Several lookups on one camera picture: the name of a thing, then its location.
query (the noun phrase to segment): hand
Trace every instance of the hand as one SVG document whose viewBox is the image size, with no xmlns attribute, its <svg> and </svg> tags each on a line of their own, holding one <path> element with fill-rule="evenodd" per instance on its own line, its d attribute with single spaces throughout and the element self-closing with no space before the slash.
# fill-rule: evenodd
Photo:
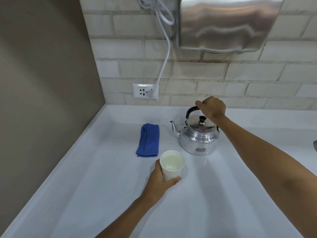
<svg viewBox="0 0 317 238">
<path fill-rule="evenodd" d="M 212 122 L 217 124 L 217 120 L 225 116 L 226 105 L 224 102 L 215 97 L 209 97 L 204 101 L 196 101 L 196 106 Z"/>
<path fill-rule="evenodd" d="M 140 198 L 144 202 L 149 203 L 152 207 L 163 197 L 169 188 L 176 185 L 181 179 L 181 177 L 176 177 L 165 182 L 159 160 L 156 160 L 155 168 L 150 174 L 149 180 L 147 181 Z"/>
</svg>

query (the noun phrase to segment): kettle handle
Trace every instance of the kettle handle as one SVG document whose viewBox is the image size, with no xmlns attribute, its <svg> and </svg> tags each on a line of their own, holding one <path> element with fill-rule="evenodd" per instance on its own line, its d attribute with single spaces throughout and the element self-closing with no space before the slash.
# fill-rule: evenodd
<svg viewBox="0 0 317 238">
<path fill-rule="evenodd" d="M 186 113 L 186 119 L 189 118 L 189 115 L 190 115 L 191 112 L 194 112 L 194 111 L 196 111 L 196 110 L 200 110 L 200 109 L 199 109 L 197 106 L 188 109 L 188 110 L 187 110 L 187 113 Z"/>
</svg>

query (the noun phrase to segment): person's left hand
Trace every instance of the person's left hand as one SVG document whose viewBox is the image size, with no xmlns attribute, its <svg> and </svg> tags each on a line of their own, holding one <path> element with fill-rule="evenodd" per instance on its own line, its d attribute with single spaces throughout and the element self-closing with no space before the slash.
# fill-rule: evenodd
<svg viewBox="0 0 317 238">
<path fill-rule="evenodd" d="M 149 180 L 147 181 L 140 198 L 153 206 L 163 197 L 169 188 L 176 185 L 181 179 L 182 178 L 178 176 L 165 182 L 159 160 L 156 160 L 155 169 L 150 174 Z"/>
</svg>

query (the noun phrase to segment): kettle lid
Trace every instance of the kettle lid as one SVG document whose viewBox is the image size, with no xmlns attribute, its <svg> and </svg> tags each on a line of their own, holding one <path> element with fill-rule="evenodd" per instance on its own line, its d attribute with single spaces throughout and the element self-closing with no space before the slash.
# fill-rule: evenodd
<svg viewBox="0 0 317 238">
<path fill-rule="evenodd" d="M 205 116 L 191 116 L 186 120 L 186 124 L 190 129 L 201 134 L 209 134 L 216 129 L 216 125 Z"/>
</svg>

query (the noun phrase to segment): brick wall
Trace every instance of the brick wall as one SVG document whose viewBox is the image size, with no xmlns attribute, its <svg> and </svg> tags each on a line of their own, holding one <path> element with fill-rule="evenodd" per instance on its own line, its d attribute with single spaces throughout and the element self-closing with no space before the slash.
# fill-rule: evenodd
<svg viewBox="0 0 317 238">
<path fill-rule="evenodd" d="M 193 106 L 214 95 L 228 107 L 317 110 L 317 0 L 285 0 L 255 53 L 172 50 L 159 100 L 133 99 L 132 83 L 155 83 L 167 44 L 137 0 L 81 0 L 106 102 Z"/>
</svg>

